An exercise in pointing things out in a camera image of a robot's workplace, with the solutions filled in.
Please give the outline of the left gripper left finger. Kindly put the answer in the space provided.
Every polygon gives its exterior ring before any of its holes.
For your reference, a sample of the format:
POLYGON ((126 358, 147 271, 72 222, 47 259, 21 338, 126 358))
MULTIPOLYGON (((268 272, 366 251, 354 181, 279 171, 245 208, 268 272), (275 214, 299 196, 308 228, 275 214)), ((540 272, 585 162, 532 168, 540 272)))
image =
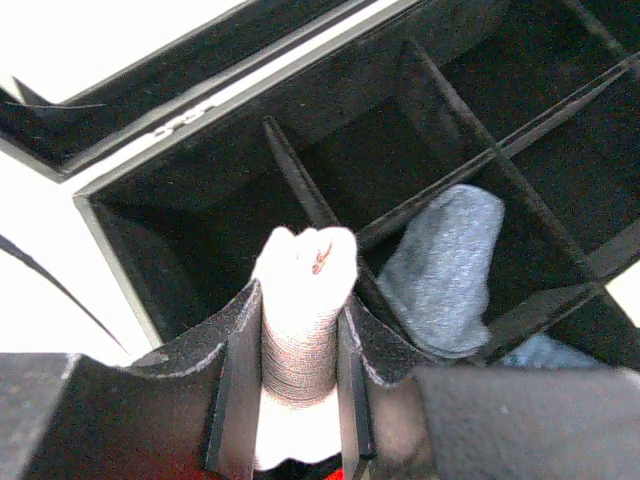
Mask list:
POLYGON ((81 354, 3 354, 2 477, 251 478, 261 305, 249 283, 129 367, 81 354))

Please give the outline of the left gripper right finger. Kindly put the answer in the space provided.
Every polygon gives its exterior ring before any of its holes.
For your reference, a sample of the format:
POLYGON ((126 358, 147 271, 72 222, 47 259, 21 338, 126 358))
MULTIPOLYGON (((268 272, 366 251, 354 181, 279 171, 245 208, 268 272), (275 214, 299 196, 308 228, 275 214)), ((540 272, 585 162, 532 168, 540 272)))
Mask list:
POLYGON ((351 299, 339 319, 346 477, 637 478, 638 330, 597 296, 552 331, 600 366, 439 366, 351 299))

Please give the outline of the navy christmas sock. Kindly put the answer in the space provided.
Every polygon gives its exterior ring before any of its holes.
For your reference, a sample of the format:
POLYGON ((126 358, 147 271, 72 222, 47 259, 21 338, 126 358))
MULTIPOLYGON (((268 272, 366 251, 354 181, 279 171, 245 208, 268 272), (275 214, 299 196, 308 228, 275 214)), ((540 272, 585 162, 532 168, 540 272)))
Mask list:
POLYGON ((505 214, 501 199, 455 185, 407 225, 378 277, 381 293, 414 344, 443 359, 475 354, 490 339, 482 317, 505 214))

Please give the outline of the taupe sock red striped cuff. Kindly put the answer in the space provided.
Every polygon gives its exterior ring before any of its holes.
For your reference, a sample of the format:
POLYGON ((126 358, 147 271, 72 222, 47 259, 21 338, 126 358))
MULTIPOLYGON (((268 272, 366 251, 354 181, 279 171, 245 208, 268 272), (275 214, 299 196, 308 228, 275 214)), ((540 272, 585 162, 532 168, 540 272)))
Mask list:
POLYGON ((344 227, 277 227, 251 277, 262 293, 254 467, 324 461, 341 450, 337 318, 357 279, 355 236, 344 227))

